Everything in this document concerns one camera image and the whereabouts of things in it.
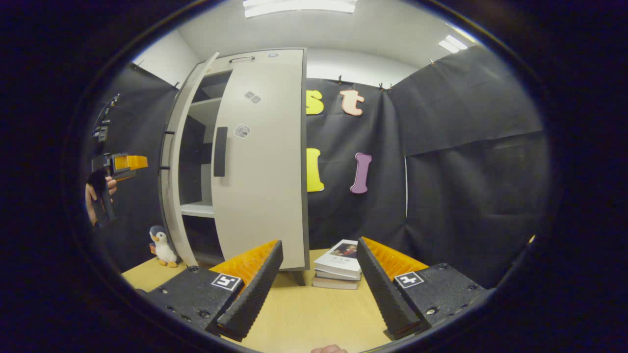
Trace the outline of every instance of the cabinet shelf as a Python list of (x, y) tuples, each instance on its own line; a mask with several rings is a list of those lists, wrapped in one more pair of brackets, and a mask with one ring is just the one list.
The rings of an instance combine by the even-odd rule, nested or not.
[(194, 202), (192, 204), (181, 205), (181, 214), (193, 215), (196, 217), (213, 218), (214, 206), (205, 201)]

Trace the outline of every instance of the wooden table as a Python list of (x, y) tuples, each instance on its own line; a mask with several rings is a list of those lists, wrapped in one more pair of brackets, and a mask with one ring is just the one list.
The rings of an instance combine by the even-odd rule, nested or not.
[[(310, 261), (327, 249), (311, 250)], [(334, 290), (311, 285), (314, 264), (304, 271), (305, 286), (289, 273), (278, 273), (249, 335), (237, 344), (262, 352), (309, 353), (337, 344), (349, 353), (389, 343), (386, 328), (364, 277), (357, 290)], [(146, 261), (122, 276), (135, 288), (151, 291), (185, 269)]]

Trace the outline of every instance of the book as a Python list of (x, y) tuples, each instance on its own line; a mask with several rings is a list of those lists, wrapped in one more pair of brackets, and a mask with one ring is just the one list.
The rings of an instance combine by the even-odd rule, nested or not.
[(357, 280), (362, 270), (360, 269), (360, 264), (357, 262), (356, 251), (357, 241), (343, 239), (323, 254), (323, 256), (314, 260), (316, 264), (315, 270), (351, 277)]
[(331, 278), (322, 278), (318, 275), (312, 278), (312, 286), (320, 288), (333, 288), (337, 290), (356, 290), (358, 281), (332, 280)]
[(345, 281), (359, 281), (362, 278), (361, 273), (358, 273), (357, 278), (354, 278), (354, 277), (349, 277), (349, 276), (342, 276), (340, 274), (333, 274), (333, 273), (321, 271), (319, 269), (316, 270), (316, 276), (321, 277), (321, 278), (330, 278), (332, 280), (345, 280)]

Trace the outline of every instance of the ceiling light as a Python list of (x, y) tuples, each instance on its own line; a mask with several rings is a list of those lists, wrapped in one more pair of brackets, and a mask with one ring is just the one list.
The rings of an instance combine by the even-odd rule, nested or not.
[(244, 16), (296, 10), (322, 10), (353, 13), (357, 0), (245, 0)]
[(452, 53), (457, 53), (459, 51), (458, 48), (456, 48), (455, 45), (449, 43), (448, 41), (441, 41), (438, 45), (442, 46), (443, 48), (449, 50)]
[(456, 32), (460, 33), (463, 37), (465, 37), (466, 39), (468, 39), (471, 43), (475, 43), (475, 38), (473, 38), (470, 34), (468, 34), (467, 32), (456, 28), (456, 27), (452, 27)]
[(464, 43), (462, 43), (461, 41), (457, 40), (456, 38), (454, 38), (452, 36), (447, 36), (445, 38), (445, 40), (448, 41), (449, 43), (455, 45), (456, 48), (458, 48), (460, 50), (464, 50), (464, 49), (468, 48), (468, 46), (464, 45)]

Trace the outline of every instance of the ceiling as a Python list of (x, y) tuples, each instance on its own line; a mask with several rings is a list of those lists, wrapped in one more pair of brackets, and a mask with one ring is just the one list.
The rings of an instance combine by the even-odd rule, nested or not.
[(179, 28), (204, 60), (263, 48), (306, 47), (378, 55), (415, 67), (449, 54), (447, 35), (471, 45), (442, 20), (402, 0), (358, 0), (353, 14), (287, 11), (244, 17), (242, 0), (226, 0)]

